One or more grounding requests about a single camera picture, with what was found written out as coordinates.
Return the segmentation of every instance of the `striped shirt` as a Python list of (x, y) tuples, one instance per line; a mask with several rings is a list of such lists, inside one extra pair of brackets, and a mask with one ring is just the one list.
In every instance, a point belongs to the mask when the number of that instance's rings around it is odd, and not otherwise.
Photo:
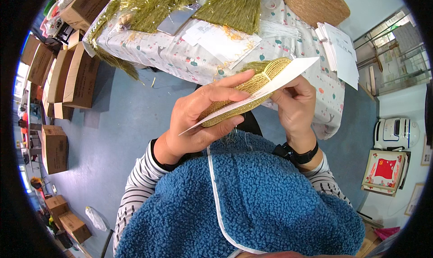
[[(152, 157), (151, 145), (147, 146), (146, 152), (141, 158), (136, 159), (135, 166), (128, 176), (125, 194), (123, 194), (120, 202), (119, 210), (117, 211), (116, 226), (114, 228), (113, 251), (116, 252), (117, 245), (121, 239), (124, 228), (129, 222), (129, 219), (134, 215), (134, 212), (154, 194), (156, 183), (167, 174), (157, 165)], [(329, 170), (326, 154), (323, 153), (322, 162), (313, 170), (303, 172), (310, 180), (313, 188), (319, 192), (330, 195), (335, 195), (340, 199), (347, 201), (349, 199), (341, 193), (332, 172)]]

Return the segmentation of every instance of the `wrist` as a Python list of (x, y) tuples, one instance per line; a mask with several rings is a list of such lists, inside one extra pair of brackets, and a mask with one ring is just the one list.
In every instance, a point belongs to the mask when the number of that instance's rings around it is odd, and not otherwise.
[(161, 164), (176, 164), (183, 154), (174, 153), (167, 144), (168, 131), (164, 132), (155, 142), (153, 153)]
[(316, 147), (316, 135), (310, 127), (295, 134), (286, 132), (286, 138), (287, 144), (298, 154), (307, 153)]

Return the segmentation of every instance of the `rice cooker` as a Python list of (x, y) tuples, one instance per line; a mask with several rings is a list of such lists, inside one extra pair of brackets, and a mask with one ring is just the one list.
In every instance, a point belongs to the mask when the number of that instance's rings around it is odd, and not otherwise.
[(381, 118), (374, 131), (375, 149), (400, 151), (414, 147), (419, 140), (419, 126), (409, 118)]

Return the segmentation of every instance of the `blue floor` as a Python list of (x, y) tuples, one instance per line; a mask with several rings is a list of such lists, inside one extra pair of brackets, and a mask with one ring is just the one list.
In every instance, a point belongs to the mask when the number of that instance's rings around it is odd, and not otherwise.
[[(92, 109), (75, 109), (71, 121), (55, 121), (68, 135), (68, 171), (48, 178), (90, 229), (93, 236), (85, 247), (94, 257), (100, 256), (108, 232), (94, 228), (85, 215), (85, 207), (97, 210), (108, 227), (114, 229), (117, 208), (135, 159), (143, 155), (149, 140), (168, 129), (176, 99), (196, 87), (165, 72), (139, 73), (146, 86), (102, 62)], [(151, 88), (154, 77), (156, 81)], [(265, 138), (284, 142), (284, 130), (276, 111), (260, 106), (253, 113)], [(375, 117), (375, 102), (364, 91), (347, 88), (340, 130), (331, 139), (319, 141), (340, 188), (354, 208), (365, 195), (360, 182), (373, 145)], [(110, 243), (106, 257), (112, 255)]]

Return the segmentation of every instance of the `blue fleece jacket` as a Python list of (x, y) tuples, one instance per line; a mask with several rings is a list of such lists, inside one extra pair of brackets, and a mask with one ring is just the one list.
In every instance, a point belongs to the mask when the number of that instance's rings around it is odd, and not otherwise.
[[(237, 131), (211, 145), (221, 218), (236, 243), (265, 252), (355, 255), (364, 225), (347, 202), (318, 193), (275, 145)], [(207, 156), (166, 174), (125, 228), (116, 257), (227, 257)]]

